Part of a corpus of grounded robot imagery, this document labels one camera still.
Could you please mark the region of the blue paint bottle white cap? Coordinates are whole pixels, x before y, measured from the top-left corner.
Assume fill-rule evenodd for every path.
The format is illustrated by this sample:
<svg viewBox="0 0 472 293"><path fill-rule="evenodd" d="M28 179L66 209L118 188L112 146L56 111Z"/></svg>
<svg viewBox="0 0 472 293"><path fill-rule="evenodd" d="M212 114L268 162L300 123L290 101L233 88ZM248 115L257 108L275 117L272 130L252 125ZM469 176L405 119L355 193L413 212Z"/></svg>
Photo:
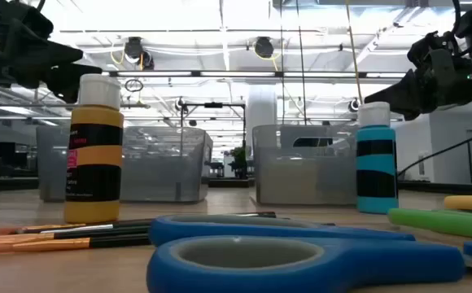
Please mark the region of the blue paint bottle white cap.
<svg viewBox="0 0 472 293"><path fill-rule="evenodd" d="M386 102L365 103L358 111L356 192L359 212L386 214L399 206L396 132Z"/></svg>

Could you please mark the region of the distant potted plant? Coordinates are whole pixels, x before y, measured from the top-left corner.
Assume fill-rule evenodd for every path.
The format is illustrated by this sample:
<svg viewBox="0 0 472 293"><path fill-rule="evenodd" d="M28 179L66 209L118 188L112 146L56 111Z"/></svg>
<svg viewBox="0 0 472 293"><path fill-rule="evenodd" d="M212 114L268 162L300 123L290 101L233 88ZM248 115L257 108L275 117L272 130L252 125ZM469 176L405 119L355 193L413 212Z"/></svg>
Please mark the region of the distant potted plant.
<svg viewBox="0 0 472 293"><path fill-rule="evenodd" d="M243 146L235 147L229 152L234 161L229 163L234 175L238 179L247 179L247 157Z"/></svg>

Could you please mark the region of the green-handled scissors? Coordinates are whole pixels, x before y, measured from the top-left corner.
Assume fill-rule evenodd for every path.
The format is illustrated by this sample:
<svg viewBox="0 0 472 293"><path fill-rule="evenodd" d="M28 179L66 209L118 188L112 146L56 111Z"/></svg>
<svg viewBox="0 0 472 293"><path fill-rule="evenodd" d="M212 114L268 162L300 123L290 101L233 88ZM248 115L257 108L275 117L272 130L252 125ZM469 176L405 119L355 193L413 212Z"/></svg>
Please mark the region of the green-handled scissors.
<svg viewBox="0 0 472 293"><path fill-rule="evenodd" d="M392 208L387 216L394 225L472 238L472 195L447 196L444 209Z"/></svg>

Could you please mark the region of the translucent grey plastic bin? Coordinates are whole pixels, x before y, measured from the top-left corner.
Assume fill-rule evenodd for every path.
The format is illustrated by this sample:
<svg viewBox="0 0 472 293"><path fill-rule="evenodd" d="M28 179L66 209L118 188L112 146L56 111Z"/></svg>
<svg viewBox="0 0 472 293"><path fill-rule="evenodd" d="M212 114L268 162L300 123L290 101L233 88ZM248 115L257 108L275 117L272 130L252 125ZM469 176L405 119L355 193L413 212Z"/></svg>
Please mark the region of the translucent grey plastic bin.
<svg viewBox="0 0 472 293"><path fill-rule="evenodd" d="M69 128L36 130L40 199L64 200ZM207 195L212 139L196 128L124 129L120 199L125 202L199 202Z"/></svg>
<svg viewBox="0 0 472 293"><path fill-rule="evenodd" d="M256 126L256 201L356 205L357 130L355 125Z"/></svg>

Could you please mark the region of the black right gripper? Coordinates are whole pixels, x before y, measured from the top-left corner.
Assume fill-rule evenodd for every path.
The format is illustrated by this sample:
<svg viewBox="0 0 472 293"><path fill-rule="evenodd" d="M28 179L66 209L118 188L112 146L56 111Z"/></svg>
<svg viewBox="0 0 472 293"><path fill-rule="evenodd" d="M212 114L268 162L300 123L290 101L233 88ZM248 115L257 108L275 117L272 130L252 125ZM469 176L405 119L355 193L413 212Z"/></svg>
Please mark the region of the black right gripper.
<svg viewBox="0 0 472 293"><path fill-rule="evenodd" d="M421 114L434 112L441 107L471 103L472 61L451 56L453 54L454 35L451 32L442 35L428 33L413 43L407 53L408 60L416 68L426 63L429 55L431 86L427 98L415 71L410 69L394 85L365 97L364 103L388 103L390 111L401 114L405 120L415 120Z"/></svg>

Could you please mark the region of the black metal rig frame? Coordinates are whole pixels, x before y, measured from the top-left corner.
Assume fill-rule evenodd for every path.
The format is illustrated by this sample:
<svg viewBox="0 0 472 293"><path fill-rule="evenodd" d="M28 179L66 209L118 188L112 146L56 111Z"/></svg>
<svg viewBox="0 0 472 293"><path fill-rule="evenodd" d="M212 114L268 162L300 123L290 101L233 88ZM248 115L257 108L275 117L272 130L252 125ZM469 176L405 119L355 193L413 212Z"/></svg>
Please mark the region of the black metal rig frame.
<svg viewBox="0 0 472 293"><path fill-rule="evenodd" d="M402 78L404 72L109 71L110 77Z"/></svg>

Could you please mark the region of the black pens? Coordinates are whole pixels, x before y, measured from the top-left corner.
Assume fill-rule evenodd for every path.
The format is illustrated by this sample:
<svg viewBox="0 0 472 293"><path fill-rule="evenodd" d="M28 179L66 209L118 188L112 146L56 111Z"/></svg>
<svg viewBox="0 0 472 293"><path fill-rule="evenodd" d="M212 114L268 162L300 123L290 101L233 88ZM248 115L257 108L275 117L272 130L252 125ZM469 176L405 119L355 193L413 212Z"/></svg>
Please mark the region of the black pens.
<svg viewBox="0 0 472 293"><path fill-rule="evenodd" d="M276 212L249 212L249 213L235 213L235 216L251 216L251 217L268 217L276 218ZM139 220L125 220L125 221L114 221L106 224L96 224L96 225L83 225L75 226L71 228L57 228L52 230L43 230L41 234L49 233L59 233L59 232L73 232L73 231L82 231L82 230L108 230L114 228L129 228L129 227L138 227L138 226L149 226L153 221L152 218L149 219L139 219Z"/></svg>

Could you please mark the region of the yellow paint bottle white cap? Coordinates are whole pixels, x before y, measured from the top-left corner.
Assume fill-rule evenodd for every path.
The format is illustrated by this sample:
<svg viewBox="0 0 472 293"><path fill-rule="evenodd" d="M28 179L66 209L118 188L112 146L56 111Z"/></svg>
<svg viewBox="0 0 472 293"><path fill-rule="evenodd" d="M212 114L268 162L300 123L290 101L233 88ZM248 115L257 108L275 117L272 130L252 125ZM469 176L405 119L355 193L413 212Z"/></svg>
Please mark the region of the yellow paint bottle white cap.
<svg viewBox="0 0 472 293"><path fill-rule="evenodd" d="M124 116L120 83L101 74L80 79L68 138L64 220L115 221L120 210Z"/></svg>

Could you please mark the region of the black stand frame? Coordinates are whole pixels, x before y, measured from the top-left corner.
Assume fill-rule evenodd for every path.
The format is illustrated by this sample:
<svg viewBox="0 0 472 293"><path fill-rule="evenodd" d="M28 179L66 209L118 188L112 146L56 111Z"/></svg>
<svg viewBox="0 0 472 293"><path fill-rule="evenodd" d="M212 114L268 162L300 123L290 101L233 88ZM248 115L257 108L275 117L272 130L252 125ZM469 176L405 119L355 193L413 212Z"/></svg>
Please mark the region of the black stand frame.
<svg viewBox="0 0 472 293"><path fill-rule="evenodd" d="M243 110L243 115L240 116L239 118L243 121L243 140L242 140L242 148L243 148L243 153L246 154L246 148L247 148L247 140L246 140L246 135L247 135L247 112L246 112L246 105L243 103L217 103L217 102L210 102L210 103L186 103L183 101L182 98L179 98L179 103L181 104L180 108L180 156L183 156L183 125L185 121L185 116L184 116L184 109L188 106L194 107L193 110L190 110L188 112L189 114L192 114L193 111L197 107L204 107L204 108L223 108L223 107L228 107L230 108L233 112L236 112L234 110L235 107L241 107Z"/></svg>

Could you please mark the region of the blue-handled scissors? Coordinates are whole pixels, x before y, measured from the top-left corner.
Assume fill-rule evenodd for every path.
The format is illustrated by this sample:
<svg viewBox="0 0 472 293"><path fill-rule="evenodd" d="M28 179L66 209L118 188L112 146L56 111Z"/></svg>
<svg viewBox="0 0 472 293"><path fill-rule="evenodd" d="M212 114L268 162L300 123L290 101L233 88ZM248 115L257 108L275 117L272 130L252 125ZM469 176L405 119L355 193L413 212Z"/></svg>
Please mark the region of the blue-handled scissors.
<svg viewBox="0 0 472 293"><path fill-rule="evenodd" d="M280 218L161 216L149 239L149 293L348 293L456 282L472 266L472 241L457 248L411 234Z"/></svg>

